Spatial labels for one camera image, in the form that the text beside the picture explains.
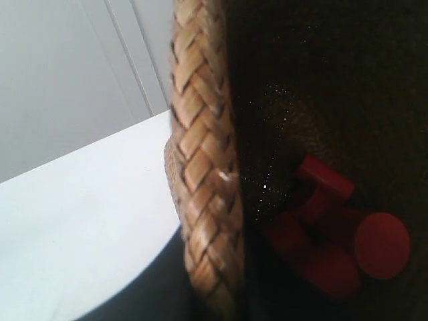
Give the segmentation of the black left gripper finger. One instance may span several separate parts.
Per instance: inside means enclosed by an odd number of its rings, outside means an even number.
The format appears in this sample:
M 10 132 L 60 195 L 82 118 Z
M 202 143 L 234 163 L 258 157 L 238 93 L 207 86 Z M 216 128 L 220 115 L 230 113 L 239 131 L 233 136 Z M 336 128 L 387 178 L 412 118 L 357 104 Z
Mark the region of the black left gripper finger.
M 196 320 L 197 302 L 175 231 L 155 260 L 130 284 L 80 318 L 86 321 Z

